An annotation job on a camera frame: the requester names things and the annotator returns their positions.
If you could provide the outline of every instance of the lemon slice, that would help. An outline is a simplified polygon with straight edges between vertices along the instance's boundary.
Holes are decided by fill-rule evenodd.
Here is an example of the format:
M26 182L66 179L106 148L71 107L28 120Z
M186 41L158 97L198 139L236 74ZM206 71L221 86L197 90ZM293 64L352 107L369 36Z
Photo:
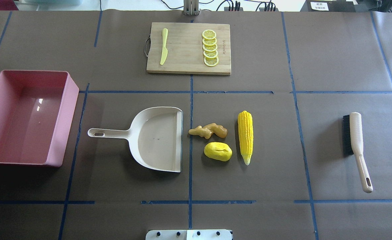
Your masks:
M210 39L210 40L206 40L205 38L202 39L203 44L205 44L206 46L214 46L215 44L217 44L217 39Z
M206 46L205 44L202 45L202 48L205 52L215 52L218 48L217 44L214 44L213 46Z
M218 51L215 51L215 52L203 51L203 56L207 57L208 59L213 59L218 56Z
M202 32L202 37L206 40L211 40L217 37L217 33L214 30L205 30Z
M218 57L215 57L213 59L204 57L203 61L205 62L205 65L207 65L208 67L214 67L218 64L219 60Z

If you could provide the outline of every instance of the yellow corn kernels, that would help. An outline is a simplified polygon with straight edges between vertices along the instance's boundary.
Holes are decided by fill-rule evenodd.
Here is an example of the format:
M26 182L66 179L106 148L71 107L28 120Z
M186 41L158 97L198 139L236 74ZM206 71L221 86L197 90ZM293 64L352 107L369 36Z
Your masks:
M240 153L246 165L249 165L253 150L253 125L252 114L247 111L239 113L237 116L239 132Z

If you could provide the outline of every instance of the cleaning brush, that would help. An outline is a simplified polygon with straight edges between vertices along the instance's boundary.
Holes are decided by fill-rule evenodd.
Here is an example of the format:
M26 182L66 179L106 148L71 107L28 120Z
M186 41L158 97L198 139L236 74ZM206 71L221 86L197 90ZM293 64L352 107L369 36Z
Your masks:
M352 112L350 115L342 117L342 143L344 155L354 154L356 157L363 191L371 193L373 187L365 158L363 157L362 115L360 113Z

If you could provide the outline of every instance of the black bristles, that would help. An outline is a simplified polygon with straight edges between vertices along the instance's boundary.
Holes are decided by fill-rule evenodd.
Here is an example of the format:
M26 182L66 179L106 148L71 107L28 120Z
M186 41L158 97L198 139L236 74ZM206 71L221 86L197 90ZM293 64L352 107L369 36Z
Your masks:
M342 147L344 156L353 155L353 149L351 148L351 135L350 135L350 115L342 117Z

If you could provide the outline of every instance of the cutting board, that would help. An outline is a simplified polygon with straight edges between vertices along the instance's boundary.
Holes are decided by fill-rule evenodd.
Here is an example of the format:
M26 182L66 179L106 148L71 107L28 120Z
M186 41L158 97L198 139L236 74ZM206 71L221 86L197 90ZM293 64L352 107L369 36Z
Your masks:
M168 57L160 65L162 55L162 30L168 29ZM214 67L203 61L202 32L217 33L218 59ZM212 23L152 23L150 51L147 59L148 73L231 74L230 25Z

